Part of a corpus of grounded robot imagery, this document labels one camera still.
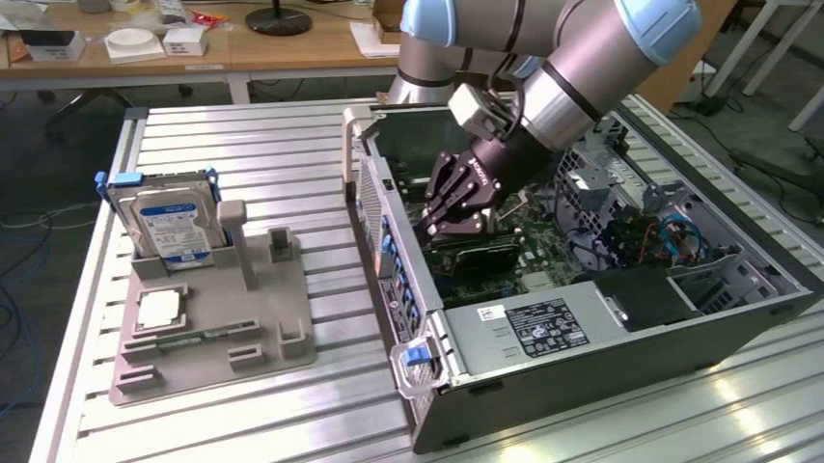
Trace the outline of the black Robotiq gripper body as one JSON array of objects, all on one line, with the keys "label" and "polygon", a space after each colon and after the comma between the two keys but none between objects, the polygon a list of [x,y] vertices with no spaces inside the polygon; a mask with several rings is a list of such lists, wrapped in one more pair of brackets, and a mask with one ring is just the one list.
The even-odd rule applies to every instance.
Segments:
[{"label": "black Robotiq gripper body", "polygon": [[549,166],[560,150],[549,149],[518,127],[510,137],[477,138],[457,158],[452,210],[497,207]]}]

